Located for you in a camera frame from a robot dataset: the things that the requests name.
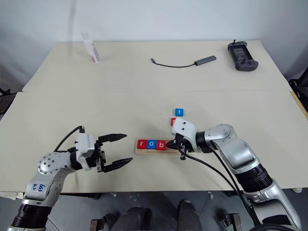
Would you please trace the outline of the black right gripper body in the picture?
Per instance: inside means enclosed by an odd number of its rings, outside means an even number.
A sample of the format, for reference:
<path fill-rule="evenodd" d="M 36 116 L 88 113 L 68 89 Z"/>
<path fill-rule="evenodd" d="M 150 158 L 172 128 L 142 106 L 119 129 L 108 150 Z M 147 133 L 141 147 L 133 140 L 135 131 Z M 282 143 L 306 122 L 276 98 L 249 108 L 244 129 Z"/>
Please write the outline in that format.
<path fill-rule="evenodd" d="M 180 134 L 175 135 L 174 144 L 180 153 L 180 160 L 186 160 L 187 153 L 194 152 L 191 143 Z"/>

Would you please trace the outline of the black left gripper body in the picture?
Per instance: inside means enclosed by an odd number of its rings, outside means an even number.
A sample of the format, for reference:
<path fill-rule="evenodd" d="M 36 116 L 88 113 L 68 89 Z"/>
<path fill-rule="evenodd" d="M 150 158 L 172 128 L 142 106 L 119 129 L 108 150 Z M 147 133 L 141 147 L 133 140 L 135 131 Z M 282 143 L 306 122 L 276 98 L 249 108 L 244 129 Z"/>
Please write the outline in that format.
<path fill-rule="evenodd" d="M 94 154 L 95 154 L 95 163 L 97 172 L 107 172 L 106 169 L 106 158 L 105 152 L 102 150 L 103 143 L 106 142 L 105 139 L 98 139 L 94 144 Z"/>

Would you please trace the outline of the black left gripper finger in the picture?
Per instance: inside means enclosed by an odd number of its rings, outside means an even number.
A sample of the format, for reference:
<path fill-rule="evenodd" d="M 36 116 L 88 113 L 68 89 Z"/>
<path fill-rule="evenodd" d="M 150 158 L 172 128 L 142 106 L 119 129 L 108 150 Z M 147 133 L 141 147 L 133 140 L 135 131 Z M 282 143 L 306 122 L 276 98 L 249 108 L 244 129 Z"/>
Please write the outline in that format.
<path fill-rule="evenodd" d="M 103 135 L 98 137 L 98 142 L 100 145 L 102 145 L 105 142 L 114 142 L 118 141 L 120 139 L 125 138 L 127 135 L 122 133 L 112 133 L 108 135 Z"/>
<path fill-rule="evenodd" d="M 110 165 L 103 167 L 103 172 L 107 173 L 107 172 L 110 172 L 110 171 L 117 170 L 117 169 L 123 167 L 124 165 L 128 164 L 132 160 L 133 160 L 133 158 L 130 157 L 130 158 L 125 158 L 125 159 L 113 161 Z"/>

